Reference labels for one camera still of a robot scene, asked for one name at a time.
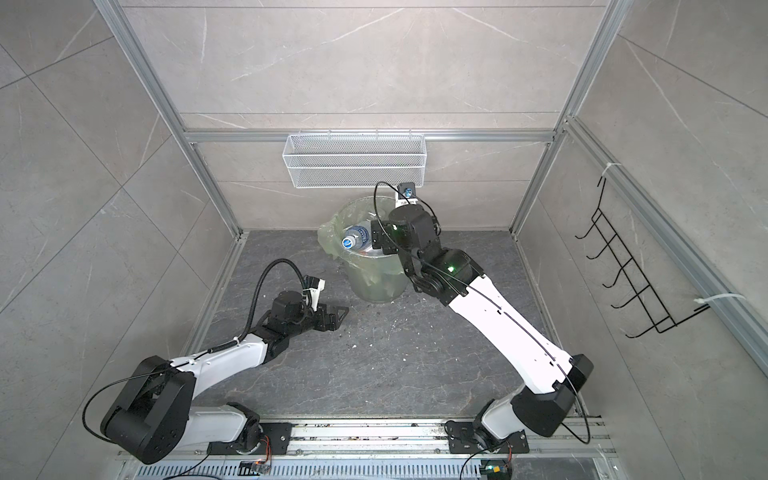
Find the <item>black wire rack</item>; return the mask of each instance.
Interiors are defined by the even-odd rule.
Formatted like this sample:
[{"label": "black wire rack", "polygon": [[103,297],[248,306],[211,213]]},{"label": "black wire rack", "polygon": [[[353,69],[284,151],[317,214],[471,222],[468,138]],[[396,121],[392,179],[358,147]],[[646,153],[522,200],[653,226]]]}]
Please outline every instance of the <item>black wire rack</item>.
[{"label": "black wire rack", "polygon": [[[601,189],[600,190],[600,200],[598,200],[598,207],[594,210],[594,213],[590,217],[592,225],[590,225],[589,230],[587,230],[587,233],[585,233],[581,237],[576,235],[576,238],[578,238],[579,240],[583,240],[584,238],[587,237],[587,235],[590,234],[590,232],[592,230],[596,230],[600,234],[600,237],[602,238],[603,242],[605,242],[605,245],[603,246],[602,250],[600,250],[600,252],[598,252],[597,255],[595,255],[594,257],[590,257],[589,255],[587,255],[587,258],[589,260],[596,260],[600,255],[602,255],[607,250],[607,251],[611,252],[611,255],[616,260],[616,264],[619,266],[619,270],[618,270],[618,272],[616,272],[616,277],[614,278],[614,281],[610,285],[606,285],[605,283],[603,283],[603,286],[605,288],[613,288],[616,285],[616,283],[618,282],[619,277],[623,273],[624,277],[627,279],[627,282],[629,283],[630,287],[632,288],[632,291],[633,291],[634,295],[632,297],[630,297],[629,300],[627,300],[626,302],[622,303],[621,305],[613,305],[613,304],[611,304],[611,307],[613,307],[615,309],[624,308],[627,305],[629,305],[629,303],[632,302],[632,300],[637,299],[637,301],[640,302],[640,305],[642,305],[643,310],[645,311],[646,315],[648,315],[648,319],[650,320],[650,324],[651,325],[648,328],[646,328],[645,330],[643,330],[642,332],[638,333],[637,335],[628,335],[628,334],[625,333],[626,337],[627,338],[631,338],[631,339],[636,339],[637,337],[643,336],[646,333],[650,332],[652,329],[656,329],[656,331],[659,332],[659,333],[664,333],[664,332],[668,331],[669,329],[673,329],[674,327],[680,325],[681,323],[686,322],[687,320],[690,320],[690,319],[694,318],[699,313],[702,313],[703,311],[709,309],[710,308],[709,305],[702,305],[702,306],[697,307],[694,310],[693,313],[691,313],[689,316],[685,317],[682,320],[675,320],[672,317],[672,314],[669,313],[669,310],[667,309],[667,306],[664,305],[663,301],[661,301],[661,298],[659,297],[659,294],[656,292],[656,289],[654,289],[654,286],[650,283],[650,280],[645,275],[645,272],[643,271],[642,267],[640,266],[639,263],[637,263],[637,261],[634,258],[634,255],[627,248],[627,244],[624,243],[624,241],[621,239],[621,236],[619,236],[619,234],[616,231],[616,229],[614,228],[613,224],[605,216],[605,212],[603,212],[603,210],[601,209],[601,204],[602,204],[602,201],[603,201],[603,193],[605,192],[605,177],[600,177],[600,180],[598,181],[598,188]],[[601,229],[601,227],[598,225],[598,221],[600,219],[605,220],[605,223],[607,224],[608,228],[603,227]],[[624,261],[624,262],[619,260],[619,256],[616,254],[616,251],[614,250],[614,247],[611,246],[612,243],[616,244],[616,242],[620,243],[621,246],[624,248],[624,250],[627,251],[627,255],[629,256],[629,260]],[[637,269],[637,271],[640,272],[640,274],[642,276],[642,279],[645,282],[645,286],[643,286],[639,290],[637,289],[637,286],[635,286],[635,282],[632,281],[632,279],[630,278],[629,274],[627,273],[627,268],[630,267],[630,266],[633,266],[634,268]],[[648,305],[649,299],[646,298],[644,300],[644,298],[642,297],[642,294],[645,293],[646,291],[648,291],[650,294],[653,295],[651,297],[651,299],[655,298],[655,300],[658,302],[658,305],[660,305],[661,309],[663,310],[663,312],[661,313],[663,318],[659,319],[658,321],[654,320],[654,315],[652,315],[650,313],[650,311],[649,311],[649,308],[648,308],[649,307],[649,305]],[[667,320],[669,320],[669,322],[667,322],[667,324],[665,326],[662,326],[662,323],[666,322]]]}]

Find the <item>vertical metal post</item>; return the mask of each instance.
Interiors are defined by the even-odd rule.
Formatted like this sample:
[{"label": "vertical metal post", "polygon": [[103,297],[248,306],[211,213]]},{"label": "vertical metal post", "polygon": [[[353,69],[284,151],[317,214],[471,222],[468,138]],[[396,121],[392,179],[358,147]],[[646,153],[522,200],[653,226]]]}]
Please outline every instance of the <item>vertical metal post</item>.
[{"label": "vertical metal post", "polygon": [[568,95],[568,99],[565,101],[563,111],[560,113],[558,122],[554,128],[554,141],[547,146],[544,154],[541,156],[541,160],[536,167],[536,171],[528,182],[528,188],[525,190],[523,200],[520,202],[518,212],[515,214],[515,219],[512,221],[512,225],[509,227],[509,231],[512,236],[517,237],[520,234],[520,230],[525,223],[525,219],[528,217],[533,204],[538,197],[538,192],[541,191],[541,186],[544,184],[544,180],[547,178],[555,157],[557,157],[560,146],[562,145],[565,133],[564,125],[568,122],[568,117],[576,115],[581,104],[584,103],[584,99],[587,97],[589,87],[592,85],[594,77],[598,74],[600,66],[603,65],[603,60],[608,53],[608,49],[616,38],[621,22],[624,17],[627,16],[629,8],[632,6],[633,0],[611,0],[608,7],[605,9],[605,15],[598,27],[598,32],[594,36],[592,45],[587,52],[587,57],[584,59],[584,64],[581,66],[581,70],[576,76],[576,81],[571,88],[571,93]]},{"label": "vertical metal post", "polygon": [[157,74],[147,60],[144,49],[141,47],[133,28],[131,28],[131,25],[128,23],[128,19],[125,17],[123,8],[116,0],[94,0],[94,3],[101,13],[101,16],[104,17],[104,21],[107,22],[107,25],[109,25],[109,28],[112,30],[118,44],[120,44],[123,49],[125,56],[128,58],[128,62],[131,63],[134,71],[136,71],[136,75],[147,90],[157,111],[160,112],[161,117],[168,125],[168,128],[176,142],[179,144],[181,151],[184,152],[184,156],[192,166],[197,178],[200,179],[206,192],[208,192],[208,196],[219,211],[219,215],[221,215],[224,223],[230,229],[233,237],[237,238],[243,232],[243,229],[241,229],[240,225],[237,223],[237,219],[232,213],[229,204],[224,199],[221,190],[219,190],[219,186],[216,183],[214,176],[208,171],[205,162],[203,162],[203,158],[193,148],[192,144],[187,141],[184,135],[184,126],[181,123],[181,117],[173,103],[171,103]]}]

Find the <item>hook rack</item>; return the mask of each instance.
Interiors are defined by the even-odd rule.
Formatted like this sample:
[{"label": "hook rack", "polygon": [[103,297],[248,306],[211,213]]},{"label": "hook rack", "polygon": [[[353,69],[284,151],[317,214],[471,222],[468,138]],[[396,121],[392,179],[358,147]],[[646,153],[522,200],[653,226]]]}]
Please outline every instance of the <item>hook rack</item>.
[{"label": "hook rack", "polygon": [[[611,307],[613,307],[615,309],[624,308],[632,300],[637,299],[640,302],[640,305],[643,306],[643,310],[645,311],[645,314],[648,315],[648,319],[650,320],[650,323],[651,323],[651,325],[648,328],[646,328],[642,332],[638,333],[637,335],[628,335],[628,334],[625,333],[625,336],[627,338],[636,339],[637,337],[643,336],[646,333],[650,332],[652,329],[656,329],[656,331],[659,332],[659,333],[664,333],[667,330],[672,329],[672,328],[680,325],[681,323],[683,323],[683,322],[685,322],[685,321],[687,321],[689,319],[694,318],[696,315],[698,315],[699,313],[702,313],[704,310],[709,309],[710,308],[709,305],[702,305],[702,306],[699,306],[696,309],[694,309],[693,313],[691,313],[689,316],[685,317],[682,320],[678,321],[678,320],[675,320],[672,317],[672,314],[669,313],[669,310],[667,310],[667,306],[664,305],[664,302],[659,297],[659,294],[656,292],[656,289],[654,289],[654,286],[650,283],[650,280],[645,275],[645,272],[641,268],[640,264],[637,263],[637,261],[634,259],[634,255],[632,255],[632,252],[627,248],[627,244],[624,243],[624,241],[621,239],[621,236],[619,236],[619,233],[616,231],[616,229],[614,228],[614,226],[611,223],[611,221],[605,216],[605,213],[601,209],[601,204],[602,204],[602,201],[603,201],[603,193],[605,192],[605,177],[600,177],[600,180],[598,181],[598,188],[601,188],[601,190],[600,190],[600,199],[598,200],[598,207],[594,210],[594,213],[590,217],[590,221],[592,222],[592,225],[589,227],[589,230],[587,230],[587,233],[585,233],[581,237],[579,237],[578,235],[575,235],[575,236],[579,240],[583,240],[584,238],[587,237],[587,235],[589,235],[589,233],[593,229],[596,230],[600,234],[600,237],[605,242],[605,246],[600,250],[600,252],[598,252],[597,255],[595,255],[594,257],[590,257],[589,255],[587,255],[587,258],[589,260],[596,260],[600,255],[603,254],[603,252],[605,252],[605,250],[608,250],[608,251],[611,252],[611,255],[613,255],[613,258],[616,260],[616,263],[619,266],[619,270],[618,270],[618,272],[616,272],[616,277],[614,278],[614,281],[613,281],[613,283],[611,283],[611,285],[606,285],[605,283],[603,283],[603,286],[605,288],[613,288],[616,285],[616,282],[619,280],[619,276],[621,276],[622,273],[624,274],[624,277],[626,277],[627,282],[629,283],[630,287],[632,287],[632,291],[633,291],[634,295],[632,297],[630,297],[629,300],[627,300],[626,302],[624,302],[621,305],[611,305]],[[600,226],[598,225],[598,221],[601,218],[605,220],[605,222],[611,228],[611,231],[613,233],[604,232],[600,228]],[[619,260],[618,255],[614,251],[614,248],[611,246],[611,243],[614,243],[615,240],[620,242],[621,246],[623,246],[624,249],[627,251],[627,254],[629,254],[629,260],[627,260],[626,262],[622,263]],[[637,270],[640,272],[640,274],[643,276],[643,280],[645,282],[645,286],[643,286],[643,288],[641,288],[639,290],[637,289],[637,287],[635,286],[634,282],[632,281],[632,279],[627,274],[627,267],[630,266],[630,264],[632,264],[632,263],[637,268]],[[656,300],[661,305],[661,308],[664,309],[664,318],[662,318],[662,319],[660,319],[658,321],[654,321],[653,315],[651,315],[650,312],[648,311],[648,306],[646,305],[647,301],[643,300],[643,297],[641,296],[641,294],[643,292],[645,292],[646,290],[649,290],[649,289],[653,293],[653,295],[656,297]],[[666,327],[661,326],[661,323],[665,322],[666,320],[670,320],[672,322],[672,325],[671,326],[666,326]]]}]

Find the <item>gray tile wall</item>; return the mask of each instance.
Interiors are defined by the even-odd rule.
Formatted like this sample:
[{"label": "gray tile wall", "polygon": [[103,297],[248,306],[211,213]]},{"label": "gray tile wall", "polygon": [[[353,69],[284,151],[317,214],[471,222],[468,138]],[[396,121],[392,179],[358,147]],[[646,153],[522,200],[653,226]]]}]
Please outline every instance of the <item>gray tile wall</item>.
[{"label": "gray tile wall", "polygon": [[84,399],[187,339],[232,239],[169,135],[90,0],[4,5],[0,478],[108,473]]},{"label": "gray tile wall", "polygon": [[768,319],[768,2],[638,0],[580,116]]},{"label": "gray tile wall", "polygon": [[[604,245],[595,230],[575,237],[590,226],[600,173],[566,141],[520,238],[565,346],[595,355],[585,393],[590,413],[606,418],[631,478],[761,478],[768,380],[717,316],[708,311],[665,333],[625,336],[650,326],[642,306],[611,307],[631,298],[629,284],[621,276],[605,288],[616,261],[608,252],[586,258]],[[610,185],[602,207],[673,318],[690,315],[698,292]],[[612,246],[628,258],[616,240]],[[644,285],[636,270],[630,277]],[[657,315],[658,304],[644,299]]]},{"label": "gray tile wall", "polygon": [[[552,128],[605,5],[122,3],[187,127],[212,129]],[[422,194],[448,228],[506,229],[542,149],[430,144]],[[245,228],[314,228],[370,194],[294,189],[278,144],[201,150]]]}]

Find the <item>white wire basket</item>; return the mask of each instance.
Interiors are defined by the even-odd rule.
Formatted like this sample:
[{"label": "white wire basket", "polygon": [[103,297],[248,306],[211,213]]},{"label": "white wire basket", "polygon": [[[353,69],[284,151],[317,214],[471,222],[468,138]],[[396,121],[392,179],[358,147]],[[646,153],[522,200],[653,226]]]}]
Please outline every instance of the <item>white wire basket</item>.
[{"label": "white wire basket", "polygon": [[427,147],[424,135],[410,133],[293,134],[283,160],[296,188],[424,185]]}]

